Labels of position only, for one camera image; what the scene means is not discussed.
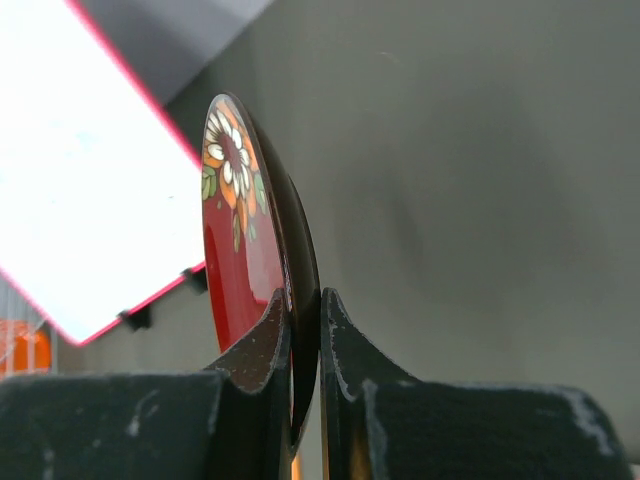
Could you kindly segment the red floral plate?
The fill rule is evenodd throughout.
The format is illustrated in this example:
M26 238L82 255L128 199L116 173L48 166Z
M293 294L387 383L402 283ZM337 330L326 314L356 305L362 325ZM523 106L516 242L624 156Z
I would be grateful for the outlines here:
M261 319L281 290L291 329L292 437L303 435L319 350L321 288L306 214L271 141L245 105L211 101L201 147L205 271L221 351Z

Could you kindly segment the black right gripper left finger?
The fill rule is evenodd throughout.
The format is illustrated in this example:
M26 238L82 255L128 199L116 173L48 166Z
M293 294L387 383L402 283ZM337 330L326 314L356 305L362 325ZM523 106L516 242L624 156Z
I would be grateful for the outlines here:
M19 376L1 384L5 479L286 479L290 332L281 291L195 373Z

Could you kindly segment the orange plate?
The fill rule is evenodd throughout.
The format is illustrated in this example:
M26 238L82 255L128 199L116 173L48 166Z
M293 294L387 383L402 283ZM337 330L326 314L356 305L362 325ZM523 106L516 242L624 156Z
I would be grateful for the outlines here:
M1 379L47 373L52 368L48 335L34 324L1 320Z

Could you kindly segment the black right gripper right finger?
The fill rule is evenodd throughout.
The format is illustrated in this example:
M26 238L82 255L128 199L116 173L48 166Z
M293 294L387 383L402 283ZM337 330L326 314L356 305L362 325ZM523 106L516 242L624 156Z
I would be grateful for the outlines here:
M328 479L629 479L616 432L585 392L416 378L351 321L335 289L320 313Z

